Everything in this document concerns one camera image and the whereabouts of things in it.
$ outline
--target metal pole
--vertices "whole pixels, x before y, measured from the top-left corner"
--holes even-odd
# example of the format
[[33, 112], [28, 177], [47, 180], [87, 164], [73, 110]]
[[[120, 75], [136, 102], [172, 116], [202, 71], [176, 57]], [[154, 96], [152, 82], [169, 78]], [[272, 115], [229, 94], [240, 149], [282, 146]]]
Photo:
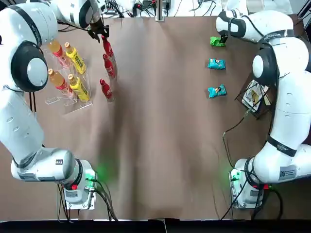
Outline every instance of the metal pole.
[[163, 0], [157, 0], [156, 1], [156, 15], [155, 15], [156, 21], [164, 21], [162, 8], [163, 8]]

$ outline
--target yellow bottle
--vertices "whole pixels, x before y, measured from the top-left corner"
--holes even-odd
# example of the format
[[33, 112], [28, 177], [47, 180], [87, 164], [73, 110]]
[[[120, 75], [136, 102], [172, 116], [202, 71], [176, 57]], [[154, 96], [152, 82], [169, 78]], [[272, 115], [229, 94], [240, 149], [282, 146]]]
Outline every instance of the yellow bottle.
[[78, 54], [77, 49], [75, 47], [70, 46], [68, 42], [65, 43], [65, 48], [67, 51], [66, 55], [72, 60], [74, 67], [76, 67], [76, 70], [80, 74], [84, 74], [86, 71], [86, 65], [81, 59], [80, 55]]
[[89, 95], [86, 88], [83, 86], [81, 79], [79, 77], [74, 77], [72, 74], [68, 75], [68, 80], [70, 87], [77, 94], [82, 102], [89, 101]]

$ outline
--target red bottle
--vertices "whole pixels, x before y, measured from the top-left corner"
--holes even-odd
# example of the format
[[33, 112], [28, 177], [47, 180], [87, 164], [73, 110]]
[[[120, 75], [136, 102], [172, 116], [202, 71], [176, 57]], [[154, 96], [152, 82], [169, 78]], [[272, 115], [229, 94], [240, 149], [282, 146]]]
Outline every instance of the red bottle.
[[102, 35], [102, 39], [103, 39], [103, 47], [104, 47], [105, 52], [107, 53], [107, 55], [109, 56], [112, 62], [116, 62], [115, 55], [113, 54], [113, 51], [111, 48], [111, 44], [109, 43], [107, 38], [104, 37], [103, 35]]
[[109, 85], [104, 81], [104, 79], [100, 79], [99, 83], [102, 85], [102, 92], [106, 96], [108, 102], [113, 101], [113, 96]]
[[104, 59], [104, 65], [106, 68], [106, 71], [109, 75], [110, 79], [114, 79], [116, 77], [116, 73], [115, 70], [113, 68], [112, 62], [109, 60], [108, 55], [107, 54], [103, 54], [103, 59]]
[[107, 38], [104, 37], [103, 35], [102, 35], [102, 40], [103, 40], [104, 50], [105, 50], [106, 54], [108, 55], [110, 61], [112, 62], [112, 66], [113, 66], [115, 75], [117, 76], [118, 75], [118, 67], [117, 67], [115, 55], [114, 55], [112, 48], [111, 48], [111, 44], [109, 43]]

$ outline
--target bottle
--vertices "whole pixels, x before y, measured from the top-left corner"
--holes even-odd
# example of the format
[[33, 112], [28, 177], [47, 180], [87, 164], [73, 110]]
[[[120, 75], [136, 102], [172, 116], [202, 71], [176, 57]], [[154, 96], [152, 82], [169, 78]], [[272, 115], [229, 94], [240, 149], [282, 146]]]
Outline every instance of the bottle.
[[104, 79], [100, 79], [99, 83], [102, 85], [102, 92], [106, 96], [107, 101], [112, 102], [114, 100], [114, 97], [112, 95], [109, 85], [104, 81]]
[[84, 74], [86, 71], [86, 65], [81, 59], [80, 55], [78, 54], [77, 49], [75, 47], [70, 46], [68, 42], [65, 43], [65, 48], [67, 51], [66, 55], [72, 60], [74, 67], [76, 67], [76, 70], [80, 74]]
[[106, 54], [108, 55], [109, 60], [112, 62], [113, 69], [114, 69], [116, 77], [117, 77], [117, 75], [118, 75], [118, 67], [117, 67], [117, 62], [116, 62], [115, 54], [113, 53], [112, 48], [111, 48], [111, 44], [109, 43], [107, 38], [104, 37], [103, 35], [102, 35], [102, 40], [103, 40], [104, 50], [105, 50]]
[[81, 79], [79, 77], [74, 77], [72, 74], [68, 75], [68, 80], [70, 87], [77, 94], [82, 102], [89, 101], [89, 95], [86, 88], [83, 86]]
[[55, 57], [57, 57], [59, 63], [63, 67], [69, 67], [70, 66], [70, 59], [66, 56], [63, 47], [60, 45], [60, 43], [55, 39], [52, 40], [52, 42], [48, 43], [48, 47], [50, 51], [53, 53]]
[[63, 75], [61, 75], [58, 71], [54, 72], [54, 70], [49, 69], [49, 78], [52, 84], [56, 87], [56, 89], [60, 90], [63, 95], [68, 98], [74, 97], [74, 92], [66, 82]]
[[109, 79], [114, 79], [116, 77], [116, 73], [114, 71], [112, 62], [109, 60], [108, 55], [107, 54], [103, 54], [103, 59], [104, 59], [104, 66], [106, 68], [106, 71], [108, 73]]

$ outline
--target cable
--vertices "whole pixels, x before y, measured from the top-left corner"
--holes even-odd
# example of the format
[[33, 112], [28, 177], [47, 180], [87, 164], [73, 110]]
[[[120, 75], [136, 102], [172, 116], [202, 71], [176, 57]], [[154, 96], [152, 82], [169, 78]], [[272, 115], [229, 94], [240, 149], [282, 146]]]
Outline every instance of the cable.
[[245, 17], [245, 18], [247, 18], [248, 19], [248, 21], [252, 24], [252, 26], [254, 27], [254, 29], [256, 30], [256, 32], [258, 32], [259, 33], [259, 35], [261, 35], [262, 37], [263, 37], [263, 34], [258, 30], [258, 28], [256, 28], [256, 26], [254, 25], [254, 23], [252, 22], [252, 20], [248, 17], [248, 16], [246, 16], [246, 15], [244, 15], [244, 16], [241, 16], [241, 18], [242, 17]]
[[178, 12], [178, 10], [179, 10], [179, 7], [180, 7], [180, 4], [181, 4], [182, 1], [183, 1], [183, 0], [180, 0], [180, 3], [179, 3], [179, 5], [178, 5], [177, 11], [176, 11], [174, 17], [176, 16], [176, 14], [177, 14], [177, 12]]
[[226, 130], [224, 133], [223, 133], [223, 143], [224, 143], [224, 146], [225, 146], [225, 151], [226, 151], [226, 154], [227, 154], [227, 159], [230, 163], [230, 166], [232, 167], [232, 169], [236, 169], [233, 165], [232, 165], [232, 162], [231, 162], [231, 155], [230, 155], [230, 152], [229, 152], [229, 146], [226, 145], [225, 143], [225, 134], [231, 130], [233, 130], [234, 128], [236, 128], [238, 125], [240, 125], [242, 123], [242, 121], [245, 119], [245, 117], [248, 115], [248, 113], [267, 95], [268, 91], [266, 91], [264, 93], [264, 95], [251, 107], [249, 108], [246, 113], [244, 114], [244, 116], [242, 117], [242, 119], [233, 127], [231, 127], [230, 129]]
[[64, 30], [66, 30], [66, 29], [68, 29], [68, 28], [70, 28], [69, 25], [68, 25], [66, 28], [63, 28], [63, 29], [58, 30], [58, 32], [61, 33], [61, 32], [63, 32]]
[[60, 215], [60, 204], [62, 204], [65, 217], [66, 217], [67, 221], [70, 221], [70, 218], [69, 218], [68, 212], [67, 212], [67, 204], [66, 204], [66, 201], [65, 201], [65, 202], [63, 201], [64, 189], [63, 189], [63, 187], [60, 187], [60, 184], [57, 184], [57, 188], [58, 188], [58, 192], [59, 192], [59, 196], [60, 196], [59, 210], [58, 210], [57, 219], [59, 220], [59, 215]]
[[61, 22], [61, 21], [57, 21], [57, 23], [58, 24], [61, 24], [61, 25], [67, 25], [67, 26], [71, 26], [71, 27], [74, 27], [74, 28], [76, 28], [76, 29], [80, 29], [80, 30], [82, 30], [82, 31], [88, 31], [87, 29], [84, 29], [84, 28], [78, 28], [78, 27], [76, 27], [76, 26], [74, 26], [74, 25], [71, 25], [71, 24], [68, 24], [68, 23], [64, 23], [64, 22]]
[[109, 206], [109, 204], [107, 203], [107, 198], [98, 190], [95, 190], [95, 192], [101, 196], [101, 198], [104, 200], [104, 202], [106, 203], [107, 209], [108, 211], [110, 211], [111, 217], [115, 220], [118, 221], [117, 217], [115, 216], [114, 212], [111, 210], [111, 207]]
[[303, 21], [306, 17], [308, 17], [311, 14], [311, 12], [309, 14], [307, 14], [306, 16], [304, 16], [302, 19], [300, 19], [297, 23], [294, 24], [294, 26], [296, 26], [298, 23], [300, 23], [301, 21]]
[[37, 107], [36, 107], [36, 105], [35, 105], [35, 93], [33, 92], [33, 97], [34, 97], [34, 111], [35, 111], [35, 113], [37, 112]]
[[260, 194], [261, 194], [261, 191], [263, 190], [263, 185], [260, 184], [259, 185], [259, 189], [258, 189], [258, 194], [257, 194], [257, 200], [256, 200], [256, 204], [255, 204], [255, 208], [254, 208], [254, 211], [252, 212], [252, 215], [251, 215], [251, 220], [254, 220], [255, 219], [255, 216], [257, 215], [257, 213], [259, 211], [257, 211], [257, 207], [259, 207], [259, 199], [260, 199]]
[[281, 194], [275, 189], [275, 188], [271, 188], [271, 192], [274, 192], [279, 200], [279, 204], [280, 204], [280, 208], [279, 208], [279, 212], [278, 215], [276, 217], [276, 220], [280, 220], [282, 215], [283, 215], [283, 198], [281, 196]]
[[203, 1], [199, 3], [199, 6], [198, 6], [197, 8], [194, 8], [194, 6], [193, 6], [193, 1], [192, 1], [192, 7], [193, 7], [193, 9], [191, 9], [191, 10], [189, 10], [189, 11], [196, 11], [197, 9], [199, 9], [199, 8], [202, 6], [202, 4], [203, 4]]
[[214, 6], [213, 9], [211, 10], [209, 16], [212, 16], [213, 10], [215, 9], [216, 6], [217, 6], [217, 5], [215, 4], [215, 6]]
[[229, 209], [226, 211], [226, 213], [224, 214], [224, 216], [223, 216], [220, 220], [223, 220], [224, 217], [229, 213], [229, 211], [230, 211], [230, 209], [232, 208], [233, 204], [235, 203], [235, 201], [238, 199], [238, 197], [239, 197], [240, 194], [242, 193], [242, 191], [243, 191], [243, 189], [244, 189], [246, 183], [247, 183], [247, 179], [245, 180], [245, 182], [244, 182], [244, 184], [243, 184], [243, 186], [242, 186], [240, 192], [238, 193], [238, 195], [237, 195], [237, 196], [234, 198], [234, 200], [232, 201], [232, 203], [231, 203]]
[[215, 1], [212, 1], [211, 2], [211, 4], [210, 4], [210, 6], [209, 6], [209, 8], [208, 8], [208, 10], [204, 13], [204, 15], [202, 15], [202, 16], [205, 16], [207, 13], [208, 13], [208, 11], [210, 10], [210, 8], [212, 7], [212, 4], [213, 3], [215, 3], [216, 5], [217, 5], [217, 3], [215, 2]]
[[33, 111], [33, 101], [31, 97], [31, 92], [29, 92], [29, 105], [30, 105], [30, 110]]
[[[200, 8], [201, 4], [199, 4], [199, 8]], [[194, 9], [194, 2], [192, 0], [192, 8]], [[195, 10], [193, 11], [194, 12], [194, 17], [195, 17]]]
[[97, 183], [101, 186], [101, 188], [102, 188], [102, 190], [103, 190], [103, 193], [104, 193], [104, 197], [105, 197], [106, 200], [108, 200], [108, 202], [109, 202], [108, 205], [110, 205], [110, 206], [109, 206], [110, 208], [107, 206], [108, 217], [110, 217], [110, 219], [111, 219], [111, 217], [113, 217], [114, 219], [117, 218], [116, 215], [115, 215], [113, 206], [112, 206], [112, 198], [111, 198], [111, 193], [110, 193], [110, 190], [109, 190], [108, 185], [104, 182], [104, 184], [105, 184], [105, 186], [106, 186], [106, 188], [107, 188], [107, 190], [108, 190], [109, 195], [106, 193], [106, 191], [105, 191], [103, 185], [101, 184], [101, 182], [99, 182], [97, 179], [92, 179], [91, 181], [97, 182]]

